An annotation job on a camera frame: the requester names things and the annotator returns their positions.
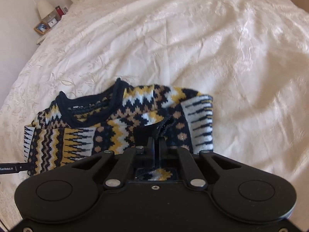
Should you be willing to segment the navy yellow patterned knit sweater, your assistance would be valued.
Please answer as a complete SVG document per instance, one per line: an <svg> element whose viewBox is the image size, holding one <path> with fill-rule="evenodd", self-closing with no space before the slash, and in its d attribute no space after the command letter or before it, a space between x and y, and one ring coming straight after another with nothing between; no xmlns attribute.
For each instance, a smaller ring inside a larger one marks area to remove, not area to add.
<svg viewBox="0 0 309 232"><path fill-rule="evenodd" d="M106 91L76 99L60 92L24 128L30 176L99 152L122 154L149 137L192 154L213 150L213 98L196 90L117 80Z"/></svg>

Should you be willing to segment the white floral bed duvet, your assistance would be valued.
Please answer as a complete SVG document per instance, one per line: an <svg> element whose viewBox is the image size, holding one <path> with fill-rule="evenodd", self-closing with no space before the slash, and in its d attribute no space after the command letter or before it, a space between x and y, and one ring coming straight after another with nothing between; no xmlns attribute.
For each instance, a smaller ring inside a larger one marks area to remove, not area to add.
<svg viewBox="0 0 309 232"><path fill-rule="evenodd" d="M117 78L213 97L214 150L279 175L308 229L308 13L290 0L80 0L24 66L1 109L1 162L55 99Z"/></svg>

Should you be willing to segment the left white bedside table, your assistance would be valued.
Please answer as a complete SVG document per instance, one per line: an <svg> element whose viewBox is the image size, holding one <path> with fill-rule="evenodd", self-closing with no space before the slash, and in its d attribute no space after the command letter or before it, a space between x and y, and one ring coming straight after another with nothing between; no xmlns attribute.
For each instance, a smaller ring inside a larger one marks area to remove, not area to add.
<svg viewBox="0 0 309 232"><path fill-rule="evenodd" d="M49 30L47 33L45 33L43 36L41 36L41 37L37 40L36 44L37 44L37 45L41 45L41 43L42 43L42 42L46 39L46 37L48 37L51 33L52 33L52 30Z"/></svg>

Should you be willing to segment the small white alarm clock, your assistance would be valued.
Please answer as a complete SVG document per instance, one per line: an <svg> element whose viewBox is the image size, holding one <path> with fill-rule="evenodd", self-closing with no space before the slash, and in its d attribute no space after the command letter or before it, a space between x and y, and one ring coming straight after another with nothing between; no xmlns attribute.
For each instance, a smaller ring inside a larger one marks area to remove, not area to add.
<svg viewBox="0 0 309 232"><path fill-rule="evenodd" d="M57 20L56 17L54 17L54 18L52 18L52 19L50 19L50 20L48 21L48 26L49 26L50 28L53 28L57 23L58 23L58 20Z"/></svg>

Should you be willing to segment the left cream table lamp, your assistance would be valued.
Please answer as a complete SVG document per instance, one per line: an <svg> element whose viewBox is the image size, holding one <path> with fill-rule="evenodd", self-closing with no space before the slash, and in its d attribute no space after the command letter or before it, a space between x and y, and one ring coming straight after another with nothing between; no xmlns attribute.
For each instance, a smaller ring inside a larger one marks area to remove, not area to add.
<svg viewBox="0 0 309 232"><path fill-rule="evenodd" d="M46 18L54 11L54 7L46 0L41 0L37 4L37 10L41 19Z"/></svg>

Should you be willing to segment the wooden photo frame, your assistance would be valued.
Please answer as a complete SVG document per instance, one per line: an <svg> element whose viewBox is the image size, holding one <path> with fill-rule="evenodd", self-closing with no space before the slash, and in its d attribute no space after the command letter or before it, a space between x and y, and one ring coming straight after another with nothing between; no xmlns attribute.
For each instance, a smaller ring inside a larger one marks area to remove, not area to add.
<svg viewBox="0 0 309 232"><path fill-rule="evenodd" d="M46 34L50 30L50 27L45 22L41 21L34 27L34 31L40 35Z"/></svg>

